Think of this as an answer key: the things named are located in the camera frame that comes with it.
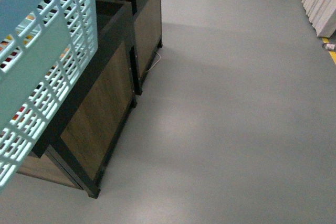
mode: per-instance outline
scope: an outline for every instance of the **wooden cabinet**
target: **wooden cabinet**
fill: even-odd
[[[83,189],[99,184],[136,105],[131,71],[130,3],[97,0],[98,51],[24,160],[18,173]]]

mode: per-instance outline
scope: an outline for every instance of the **white cable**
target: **white cable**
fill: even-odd
[[[151,68],[149,69],[149,70],[147,70],[146,72],[149,72],[149,71],[151,71],[152,70],[152,68],[154,68],[155,67],[155,65],[156,64],[158,64],[159,63],[159,61],[162,59],[162,57],[161,57],[161,55],[159,55],[159,53],[158,52],[155,52],[160,58],[158,59],[158,61],[155,63],[155,64],[153,64],[152,66],[151,66]]]

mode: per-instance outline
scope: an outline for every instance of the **cabinet leg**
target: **cabinet leg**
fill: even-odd
[[[160,39],[159,43],[158,43],[158,48],[162,48],[163,44],[162,44],[162,39]]]
[[[137,105],[138,105],[137,99],[134,97],[131,101],[131,107],[135,108],[135,107],[137,107]]]

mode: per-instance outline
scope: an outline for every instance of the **display counter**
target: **display counter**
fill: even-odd
[[[98,51],[18,173],[83,189],[99,184],[135,98],[132,7],[96,0]]]
[[[131,64],[135,91],[142,93],[147,70],[162,47],[161,0],[126,0],[132,3],[135,45]]]

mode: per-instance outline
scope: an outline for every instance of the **plastic basket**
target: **plastic basket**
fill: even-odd
[[[95,0],[0,0],[0,191],[97,51]]]

